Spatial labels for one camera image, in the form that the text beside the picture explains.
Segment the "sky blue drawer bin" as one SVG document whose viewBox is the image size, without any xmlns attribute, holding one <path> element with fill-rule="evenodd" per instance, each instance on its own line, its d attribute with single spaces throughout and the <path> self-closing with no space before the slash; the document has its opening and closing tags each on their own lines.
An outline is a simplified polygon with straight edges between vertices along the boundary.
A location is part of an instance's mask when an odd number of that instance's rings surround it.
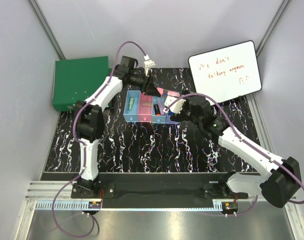
<svg viewBox="0 0 304 240">
<path fill-rule="evenodd" d="M 152 102 L 152 122 L 154 124 L 164 124 L 165 123 L 165 119 L 166 119 L 166 115 L 155 115 L 155 111 L 154 111 L 154 105 L 158 104 L 158 100 L 160 98 L 163 98 L 164 102 L 165 102 L 165 98 L 164 97 L 153 97 L 153 102 Z"/>
</svg>

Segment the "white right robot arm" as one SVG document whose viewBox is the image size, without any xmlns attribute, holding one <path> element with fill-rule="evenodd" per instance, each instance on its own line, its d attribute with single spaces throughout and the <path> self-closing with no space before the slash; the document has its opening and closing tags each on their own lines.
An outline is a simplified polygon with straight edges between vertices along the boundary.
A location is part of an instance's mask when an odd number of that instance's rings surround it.
<svg viewBox="0 0 304 240">
<path fill-rule="evenodd" d="M 271 153 L 240 133 L 221 106 L 222 116 L 214 114 L 209 96 L 196 92 L 185 95 L 169 95 L 165 100 L 165 112 L 171 112 L 175 122 L 191 122 L 208 140 L 233 152 L 258 175 L 231 173 L 219 185 L 220 195 L 230 198 L 237 193 L 262 196 L 271 205 L 282 208 L 286 203 L 304 204 L 304 184 L 296 159 L 284 159 Z"/>
</svg>

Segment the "purple drawer bin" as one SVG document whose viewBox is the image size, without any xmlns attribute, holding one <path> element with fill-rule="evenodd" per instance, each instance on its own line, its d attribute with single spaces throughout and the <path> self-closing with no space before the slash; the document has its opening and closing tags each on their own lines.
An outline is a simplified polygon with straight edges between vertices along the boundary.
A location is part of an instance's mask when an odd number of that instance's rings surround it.
<svg viewBox="0 0 304 240">
<path fill-rule="evenodd" d="M 166 124 L 172 124 L 172 125 L 177 125 L 177 124 L 179 124 L 178 121 L 175 121 L 175 120 L 173 120 L 172 118 L 175 118 L 175 115 L 167 114 L 167 115 L 166 115 L 166 119 L 165 119 L 165 123 L 166 123 Z"/>
</svg>

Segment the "light blue drawer bin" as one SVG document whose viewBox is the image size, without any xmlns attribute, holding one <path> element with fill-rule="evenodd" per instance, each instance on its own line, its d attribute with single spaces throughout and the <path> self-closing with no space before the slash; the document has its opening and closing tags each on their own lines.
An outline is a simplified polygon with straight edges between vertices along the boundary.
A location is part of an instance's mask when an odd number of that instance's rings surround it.
<svg viewBox="0 0 304 240">
<path fill-rule="evenodd" d="M 128 90 L 124 106 L 123 117 L 128 123 L 138 122 L 138 106 L 141 92 L 139 90 Z M 128 111 L 128 103 L 130 98 L 135 98 L 135 105 L 131 111 Z"/>
</svg>

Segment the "colourful pink-capped tube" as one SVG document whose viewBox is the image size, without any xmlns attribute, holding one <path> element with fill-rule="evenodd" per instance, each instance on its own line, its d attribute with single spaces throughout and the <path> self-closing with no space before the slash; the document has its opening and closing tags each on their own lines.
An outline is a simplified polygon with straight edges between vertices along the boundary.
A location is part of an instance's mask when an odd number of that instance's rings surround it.
<svg viewBox="0 0 304 240">
<path fill-rule="evenodd" d="M 166 90 L 166 89 L 161 88 L 161 87 L 158 87 L 157 90 L 160 93 L 160 95 L 162 97 L 165 97 L 165 98 L 168 97 L 168 96 L 179 98 L 181 96 L 181 94 L 179 92 L 172 91 L 172 90 Z"/>
</svg>

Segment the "pink drawer bin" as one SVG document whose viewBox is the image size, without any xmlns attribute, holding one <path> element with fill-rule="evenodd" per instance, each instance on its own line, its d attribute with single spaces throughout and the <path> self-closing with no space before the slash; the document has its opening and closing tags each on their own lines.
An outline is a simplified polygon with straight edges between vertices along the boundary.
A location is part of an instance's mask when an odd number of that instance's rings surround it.
<svg viewBox="0 0 304 240">
<path fill-rule="evenodd" d="M 152 122 L 152 106 L 143 106 L 142 102 L 153 102 L 153 97 L 140 94 L 139 97 L 139 106 L 138 106 L 138 120 L 139 122 Z"/>
</svg>

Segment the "black orange-capped marker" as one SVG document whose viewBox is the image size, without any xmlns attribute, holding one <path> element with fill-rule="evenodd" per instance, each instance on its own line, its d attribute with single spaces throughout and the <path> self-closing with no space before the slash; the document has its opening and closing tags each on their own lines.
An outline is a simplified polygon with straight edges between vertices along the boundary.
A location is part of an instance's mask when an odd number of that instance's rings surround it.
<svg viewBox="0 0 304 240">
<path fill-rule="evenodd" d="M 159 105 L 158 105 L 158 104 L 155 104 L 155 105 L 154 105 L 154 111 L 155 111 L 155 115 L 156 115 L 156 116 L 160 116 L 160 115 L 161 115 L 161 112 L 160 112 L 160 109 L 159 109 Z"/>
</svg>

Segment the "lilac highlighter pen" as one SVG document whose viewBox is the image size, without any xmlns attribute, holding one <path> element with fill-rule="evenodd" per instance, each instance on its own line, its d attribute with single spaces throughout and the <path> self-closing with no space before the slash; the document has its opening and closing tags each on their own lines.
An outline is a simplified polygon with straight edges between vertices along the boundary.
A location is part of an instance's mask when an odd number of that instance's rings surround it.
<svg viewBox="0 0 304 240">
<path fill-rule="evenodd" d="M 164 111 L 164 101 L 163 100 L 164 100 L 163 98 L 160 98 L 158 100 L 158 106 L 159 106 L 159 109 L 160 109 L 160 114 L 162 116 L 166 115 L 166 112 Z"/>
</svg>

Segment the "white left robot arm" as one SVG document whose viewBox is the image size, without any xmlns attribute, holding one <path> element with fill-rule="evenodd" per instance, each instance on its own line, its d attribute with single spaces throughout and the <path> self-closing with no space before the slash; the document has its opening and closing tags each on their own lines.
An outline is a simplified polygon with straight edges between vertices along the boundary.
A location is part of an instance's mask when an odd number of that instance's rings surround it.
<svg viewBox="0 0 304 240">
<path fill-rule="evenodd" d="M 94 198 L 99 194 L 98 142 L 105 130 L 103 112 L 114 96 L 127 85 L 138 87 L 147 96 L 161 96 L 151 76 L 155 62 L 144 55 L 143 74 L 133 72 L 136 63 L 135 58 L 123 56 L 102 85 L 86 100 L 79 100 L 75 104 L 72 130 L 75 141 L 80 145 L 81 169 L 72 180 L 74 196 L 84 194 Z"/>
</svg>

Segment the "green transparent highlighter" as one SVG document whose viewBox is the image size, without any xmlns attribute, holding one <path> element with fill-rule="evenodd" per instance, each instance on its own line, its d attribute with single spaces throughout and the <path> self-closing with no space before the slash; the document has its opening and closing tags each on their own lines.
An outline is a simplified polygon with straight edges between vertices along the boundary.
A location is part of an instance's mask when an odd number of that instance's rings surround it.
<svg viewBox="0 0 304 240">
<path fill-rule="evenodd" d="M 129 112 L 133 109 L 134 105 L 135 105 L 135 98 L 131 97 L 129 99 L 129 103 L 128 103 L 128 111 Z"/>
</svg>

